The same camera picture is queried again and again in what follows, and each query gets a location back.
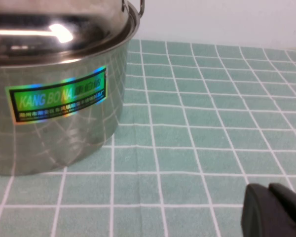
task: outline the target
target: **black plastic object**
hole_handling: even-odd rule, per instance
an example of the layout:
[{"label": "black plastic object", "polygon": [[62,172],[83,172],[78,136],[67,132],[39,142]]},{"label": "black plastic object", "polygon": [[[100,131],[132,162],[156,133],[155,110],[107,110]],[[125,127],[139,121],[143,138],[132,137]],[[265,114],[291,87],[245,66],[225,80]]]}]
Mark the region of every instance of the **black plastic object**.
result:
[{"label": "black plastic object", "polygon": [[270,184],[268,189],[276,196],[289,216],[296,222],[296,193],[281,184]]},{"label": "black plastic object", "polygon": [[[277,194],[283,193],[281,186],[279,189],[271,186],[276,187],[273,190]],[[244,237],[296,237],[294,218],[276,195],[259,184],[249,184],[246,188],[241,226]]]}]

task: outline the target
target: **holographic sticker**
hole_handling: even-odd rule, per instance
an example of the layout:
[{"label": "holographic sticker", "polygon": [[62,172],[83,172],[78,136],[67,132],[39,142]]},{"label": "holographic sticker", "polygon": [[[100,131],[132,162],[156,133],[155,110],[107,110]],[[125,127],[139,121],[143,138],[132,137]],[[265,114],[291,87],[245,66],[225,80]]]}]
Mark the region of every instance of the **holographic sticker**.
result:
[{"label": "holographic sticker", "polygon": [[14,124],[44,122],[67,117],[107,96],[107,68],[101,67],[83,78],[69,78],[56,84],[33,84],[5,88]]}]

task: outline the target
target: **pot rim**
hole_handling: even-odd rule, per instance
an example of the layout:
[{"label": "pot rim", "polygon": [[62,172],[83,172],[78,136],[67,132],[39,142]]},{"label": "pot rim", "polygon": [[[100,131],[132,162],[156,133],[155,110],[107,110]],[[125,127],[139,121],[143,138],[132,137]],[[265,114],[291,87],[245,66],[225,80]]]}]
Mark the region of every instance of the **pot rim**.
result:
[{"label": "pot rim", "polygon": [[133,38],[133,36],[136,34],[139,24],[140,24],[140,17],[141,13],[138,13],[136,8],[133,6],[132,3],[128,2],[128,10],[129,10],[129,22],[128,25],[130,25],[130,29],[128,35],[120,42],[114,44],[111,47],[108,47],[101,51],[96,52],[84,52],[81,54],[72,54],[69,55],[67,58],[61,58],[59,61],[54,61],[51,63],[48,62],[39,62],[39,63],[29,63],[29,64],[20,64],[20,65],[0,65],[0,69],[8,69],[8,68],[29,68],[29,67],[39,67],[39,66],[52,66],[52,65],[60,65],[60,64],[70,64],[75,63],[81,60],[85,60],[91,57],[96,57],[105,53],[108,53],[110,51],[113,51],[114,49],[126,44],[129,40]]}]

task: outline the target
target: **checkered tablecloth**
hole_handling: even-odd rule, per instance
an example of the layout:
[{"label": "checkered tablecloth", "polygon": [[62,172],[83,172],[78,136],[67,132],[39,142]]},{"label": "checkered tablecloth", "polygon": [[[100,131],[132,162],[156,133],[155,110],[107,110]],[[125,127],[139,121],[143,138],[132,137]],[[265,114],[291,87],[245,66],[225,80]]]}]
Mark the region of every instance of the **checkered tablecloth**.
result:
[{"label": "checkered tablecloth", "polygon": [[133,40],[115,135],[0,177],[0,237],[240,237],[246,184],[296,191],[296,51]]}]

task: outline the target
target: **metal handle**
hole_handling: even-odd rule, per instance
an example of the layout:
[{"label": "metal handle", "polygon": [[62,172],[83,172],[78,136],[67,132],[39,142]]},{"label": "metal handle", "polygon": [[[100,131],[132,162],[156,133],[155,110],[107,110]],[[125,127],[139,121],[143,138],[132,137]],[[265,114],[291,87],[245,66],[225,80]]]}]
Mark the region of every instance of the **metal handle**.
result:
[{"label": "metal handle", "polygon": [[145,12],[145,0],[140,0],[140,12],[139,12],[140,18],[143,16],[144,12]]}]

